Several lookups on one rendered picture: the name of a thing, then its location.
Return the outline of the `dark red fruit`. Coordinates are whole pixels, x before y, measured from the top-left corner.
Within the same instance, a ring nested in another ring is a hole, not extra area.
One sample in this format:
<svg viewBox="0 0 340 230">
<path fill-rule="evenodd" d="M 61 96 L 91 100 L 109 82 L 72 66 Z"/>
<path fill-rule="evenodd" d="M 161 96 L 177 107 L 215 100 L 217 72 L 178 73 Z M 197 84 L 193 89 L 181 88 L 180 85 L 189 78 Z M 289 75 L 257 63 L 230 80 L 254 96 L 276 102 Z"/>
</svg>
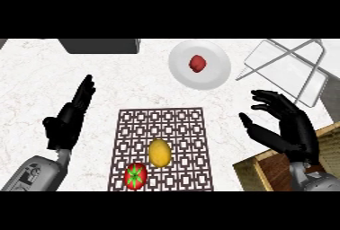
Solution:
<svg viewBox="0 0 340 230">
<path fill-rule="evenodd" d="M 190 58 L 190 61 L 189 61 L 189 68 L 190 68 L 190 70 L 195 73 L 199 73 L 202 71 L 202 69 L 205 68 L 205 65 L 206 65 L 205 59 L 199 55 L 195 55 Z"/>
</svg>

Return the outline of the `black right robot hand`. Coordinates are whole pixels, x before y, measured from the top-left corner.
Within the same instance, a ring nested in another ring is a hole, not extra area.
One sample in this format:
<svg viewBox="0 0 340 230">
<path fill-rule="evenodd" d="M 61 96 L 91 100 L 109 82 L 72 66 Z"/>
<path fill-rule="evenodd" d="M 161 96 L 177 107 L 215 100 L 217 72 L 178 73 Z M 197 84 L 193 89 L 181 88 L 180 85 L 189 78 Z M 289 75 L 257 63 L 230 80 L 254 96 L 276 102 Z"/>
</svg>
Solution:
<svg viewBox="0 0 340 230">
<path fill-rule="evenodd" d="M 301 162 L 316 165 L 320 152 L 319 141 L 305 113 L 280 93 L 252 90 L 251 94 L 252 99 L 260 102 L 251 106 L 251 109 L 267 112 L 279 120 L 280 133 L 276 134 L 254 124 L 249 117 L 240 112 L 239 118 L 248 137 L 279 154 L 285 154 L 291 163 Z"/>
</svg>

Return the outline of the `open wooden drawer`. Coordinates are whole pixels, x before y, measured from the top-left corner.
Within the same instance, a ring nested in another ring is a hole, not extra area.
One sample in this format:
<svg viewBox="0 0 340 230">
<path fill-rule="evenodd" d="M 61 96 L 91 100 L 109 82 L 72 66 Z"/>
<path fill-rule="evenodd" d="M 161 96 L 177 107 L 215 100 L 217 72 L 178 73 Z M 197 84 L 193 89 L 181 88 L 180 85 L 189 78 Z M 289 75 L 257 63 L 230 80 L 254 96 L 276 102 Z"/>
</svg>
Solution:
<svg viewBox="0 0 340 230">
<path fill-rule="evenodd" d="M 329 173 L 340 179 L 340 121 L 316 130 L 320 164 L 307 168 Z M 233 170 L 245 191 L 291 190 L 289 162 L 283 154 L 267 150 L 233 164 Z"/>
</svg>

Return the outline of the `brown lattice placemat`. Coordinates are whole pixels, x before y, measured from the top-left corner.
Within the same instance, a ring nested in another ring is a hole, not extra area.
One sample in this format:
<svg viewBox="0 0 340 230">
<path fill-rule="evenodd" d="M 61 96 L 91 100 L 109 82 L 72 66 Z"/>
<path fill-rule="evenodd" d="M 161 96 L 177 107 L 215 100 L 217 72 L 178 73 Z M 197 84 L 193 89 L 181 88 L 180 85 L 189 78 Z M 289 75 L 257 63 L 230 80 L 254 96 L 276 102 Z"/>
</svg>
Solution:
<svg viewBox="0 0 340 230">
<path fill-rule="evenodd" d="M 171 149 L 169 164 L 162 168 L 149 160 L 149 145 L 155 139 L 161 139 Z M 124 178 L 131 163 L 144 165 L 143 191 L 214 189 L 200 107 L 118 112 L 109 191 L 129 191 L 135 185 Z"/>
</svg>

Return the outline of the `yellow lemon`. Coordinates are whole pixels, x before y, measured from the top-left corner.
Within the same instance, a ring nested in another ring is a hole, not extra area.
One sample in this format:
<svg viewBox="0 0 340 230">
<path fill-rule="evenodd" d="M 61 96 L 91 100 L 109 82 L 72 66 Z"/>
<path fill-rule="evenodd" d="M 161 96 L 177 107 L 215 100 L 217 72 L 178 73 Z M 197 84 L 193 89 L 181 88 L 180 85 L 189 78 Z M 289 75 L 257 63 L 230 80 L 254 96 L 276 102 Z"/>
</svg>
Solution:
<svg viewBox="0 0 340 230">
<path fill-rule="evenodd" d="M 166 142 L 153 139 L 149 145 L 149 159 L 155 167 L 165 167 L 171 161 L 171 149 Z"/>
</svg>

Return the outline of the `dark grey appliance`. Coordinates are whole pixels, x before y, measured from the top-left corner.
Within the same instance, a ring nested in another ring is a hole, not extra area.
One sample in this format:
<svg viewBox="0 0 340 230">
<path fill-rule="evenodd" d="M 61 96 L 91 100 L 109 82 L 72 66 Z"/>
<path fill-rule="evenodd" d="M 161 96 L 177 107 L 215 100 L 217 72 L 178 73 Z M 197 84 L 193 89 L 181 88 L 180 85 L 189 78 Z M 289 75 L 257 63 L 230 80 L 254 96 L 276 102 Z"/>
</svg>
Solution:
<svg viewBox="0 0 340 230">
<path fill-rule="evenodd" d="M 140 39 L 59 39 L 70 54 L 135 54 Z"/>
</svg>

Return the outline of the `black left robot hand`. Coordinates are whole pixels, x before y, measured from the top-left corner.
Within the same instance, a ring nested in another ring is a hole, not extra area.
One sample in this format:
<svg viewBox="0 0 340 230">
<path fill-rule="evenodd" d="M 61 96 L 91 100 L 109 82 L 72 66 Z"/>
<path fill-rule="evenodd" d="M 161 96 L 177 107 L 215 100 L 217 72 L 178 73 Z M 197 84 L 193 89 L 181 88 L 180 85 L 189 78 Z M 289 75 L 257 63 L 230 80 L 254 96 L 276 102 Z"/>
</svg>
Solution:
<svg viewBox="0 0 340 230">
<path fill-rule="evenodd" d="M 85 111 L 90 105 L 91 97 L 95 92 L 93 76 L 87 75 L 75 91 L 72 100 L 66 102 L 56 117 L 45 117 L 42 125 L 45 128 L 47 149 L 67 149 L 76 143 Z"/>
</svg>

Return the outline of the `white plate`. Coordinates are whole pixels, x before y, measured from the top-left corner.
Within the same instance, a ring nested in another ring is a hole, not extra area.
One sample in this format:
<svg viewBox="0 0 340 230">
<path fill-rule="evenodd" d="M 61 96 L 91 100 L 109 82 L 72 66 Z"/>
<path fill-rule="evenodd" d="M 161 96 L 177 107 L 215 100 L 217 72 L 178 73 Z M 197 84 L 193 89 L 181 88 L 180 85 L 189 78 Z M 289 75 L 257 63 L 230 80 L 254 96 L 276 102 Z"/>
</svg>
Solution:
<svg viewBox="0 0 340 230">
<path fill-rule="evenodd" d="M 211 90 L 227 81 L 229 56 L 212 42 L 184 40 L 169 52 L 168 68 L 183 85 L 196 90 Z"/>
</svg>

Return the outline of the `red tomato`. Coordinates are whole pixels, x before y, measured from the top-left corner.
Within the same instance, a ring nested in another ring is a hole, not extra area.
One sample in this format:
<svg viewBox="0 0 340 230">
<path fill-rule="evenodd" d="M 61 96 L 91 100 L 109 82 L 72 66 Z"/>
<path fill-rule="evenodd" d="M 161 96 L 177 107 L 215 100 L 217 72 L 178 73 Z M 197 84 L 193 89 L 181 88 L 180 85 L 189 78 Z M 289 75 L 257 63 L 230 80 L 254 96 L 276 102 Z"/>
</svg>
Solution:
<svg viewBox="0 0 340 230">
<path fill-rule="evenodd" d="M 131 163 L 124 170 L 124 185 L 129 190 L 138 190 L 146 183 L 147 170 L 141 163 Z"/>
</svg>

